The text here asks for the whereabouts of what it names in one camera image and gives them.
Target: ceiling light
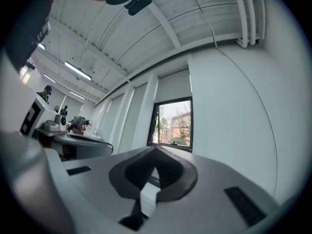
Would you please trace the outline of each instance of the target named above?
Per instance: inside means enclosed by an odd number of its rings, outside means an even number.
[[[75,72],[77,72],[78,74],[80,74],[81,76],[85,77],[86,79],[88,79],[88,80],[91,80],[91,79],[92,79],[91,76],[89,76],[89,75],[87,75],[86,73],[80,71],[78,68],[76,68],[74,65],[70,64],[69,62],[66,61],[66,62],[65,62],[65,65],[66,65],[67,67],[69,67],[70,69],[74,70]]]
[[[44,44],[39,43],[39,44],[38,44],[38,46],[39,46],[41,49],[45,50],[45,46],[44,46]]]
[[[49,80],[51,80],[52,82],[56,83],[55,80],[53,80],[52,78],[48,77],[46,74],[43,74],[45,77],[47,77]]]
[[[81,99],[86,99],[86,98],[84,98],[84,97],[82,97],[82,96],[80,96],[80,95],[77,95],[76,93],[74,93],[74,92],[72,92],[72,91],[70,91],[69,90],[69,92],[71,92],[73,95],[75,95],[75,96],[78,96],[79,98],[81,98]]]

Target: ceiling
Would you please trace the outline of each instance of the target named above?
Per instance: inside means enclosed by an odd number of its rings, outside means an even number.
[[[43,41],[46,49],[38,48],[33,60],[58,84],[96,105],[118,84],[145,68],[211,38],[209,23],[216,36],[241,36],[236,0],[197,2],[153,0],[138,14],[129,16],[124,4],[54,0],[51,31]],[[253,2],[258,22],[258,0]],[[91,81],[68,69],[65,61],[81,68]]]

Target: window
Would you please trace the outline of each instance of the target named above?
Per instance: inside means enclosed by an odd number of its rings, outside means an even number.
[[[192,98],[155,103],[148,145],[170,145],[191,152],[192,141]]]

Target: window frame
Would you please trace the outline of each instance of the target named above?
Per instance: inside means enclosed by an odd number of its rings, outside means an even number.
[[[189,147],[184,147],[184,146],[179,146],[179,145],[172,145],[172,144],[166,144],[166,143],[155,143],[153,142],[153,134],[155,131],[156,127],[156,122],[158,119],[158,123],[160,122],[160,115],[159,115],[159,106],[161,105],[166,105],[166,104],[171,104],[171,103],[176,103],[176,102],[182,102],[182,101],[190,101],[191,102],[191,134],[190,134],[190,146]],[[147,139],[147,146],[153,146],[153,145],[159,145],[159,146],[168,146],[172,148],[177,148],[180,150],[184,150],[187,152],[192,153],[193,151],[193,126],[194,126],[194,117],[193,117],[193,97],[183,97],[179,99],[172,99],[172,100],[167,100],[167,101],[162,101],[162,102],[157,102],[154,103],[154,108],[153,108],[153,113],[152,113],[152,118],[151,118],[151,123],[150,123],[150,129],[149,129],[149,134],[148,134],[148,139]],[[157,128],[157,133],[158,133],[158,140],[159,140],[159,135],[160,131],[159,128]]]

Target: pipe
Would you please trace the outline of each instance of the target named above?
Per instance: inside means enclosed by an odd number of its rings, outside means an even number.
[[[262,8],[262,34],[261,39],[264,39],[265,36],[265,6],[264,6],[264,0],[261,0],[261,8]]]
[[[255,44],[255,15],[253,0],[246,0],[250,20],[250,45]]]
[[[248,28],[247,28],[247,17],[246,17],[246,11],[245,11],[245,5],[243,0],[236,0],[239,14],[240,14],[240,20],[242,23],[242,35],[243,39],[237,39],[236,43],[240,45],[242,48],[247,48],[248,45]]]

